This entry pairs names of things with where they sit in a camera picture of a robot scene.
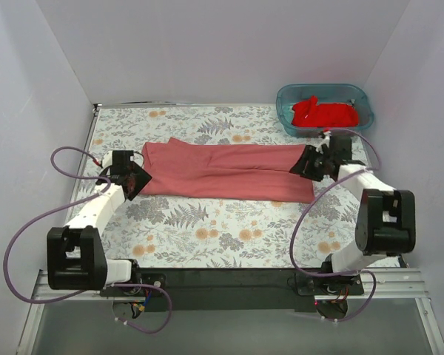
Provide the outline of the pink t shirt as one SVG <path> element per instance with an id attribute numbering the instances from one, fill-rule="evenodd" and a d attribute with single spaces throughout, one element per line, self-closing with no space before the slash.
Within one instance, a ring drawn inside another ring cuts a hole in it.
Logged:
<path id="1" fill-rule="evenodd" d="M 152 180 L 145 195 L 311 203 L 313 183 L 290 173 L 303 145 L 196 145 L 170 138 L 144 144 Z"/>

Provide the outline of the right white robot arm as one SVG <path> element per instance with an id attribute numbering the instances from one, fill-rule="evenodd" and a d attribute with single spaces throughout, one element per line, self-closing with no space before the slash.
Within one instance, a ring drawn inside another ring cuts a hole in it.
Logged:
<path id="1" fill-rule="evenodd" d="M 396 189 L 375 176 L 376 167 L 352 157 L 348 136 L 323 133 L 318 146 L 305 146 L 290 173 L 311 181 L 332 179 L 331 187 L 342 186 L 359 201 L 354 240 L 328 256 L 320 270 L 297 271 L 320 278 L 321 288 L 336 294 L 372 263 L 387 257 L 408 254 L 416 244 L 415 196 Z"/>

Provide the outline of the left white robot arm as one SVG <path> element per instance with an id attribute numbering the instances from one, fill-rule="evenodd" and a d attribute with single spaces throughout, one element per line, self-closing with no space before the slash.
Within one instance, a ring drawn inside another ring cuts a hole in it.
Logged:
<path id="1" fill-rule="evenodd" d="M 55 290 L 100 291 L 117 283 L 126 295 L 142 289 L 142 277 L 135 273 L 135 262 L 108 259 L 101 236 L 118 208 L 134 200 L 152 180 L 135 152 L 115 150 L 98 163 L 103 168 L 92 193 L 78 214 L 62 227 L 47 234 L 48 283 Z"/>

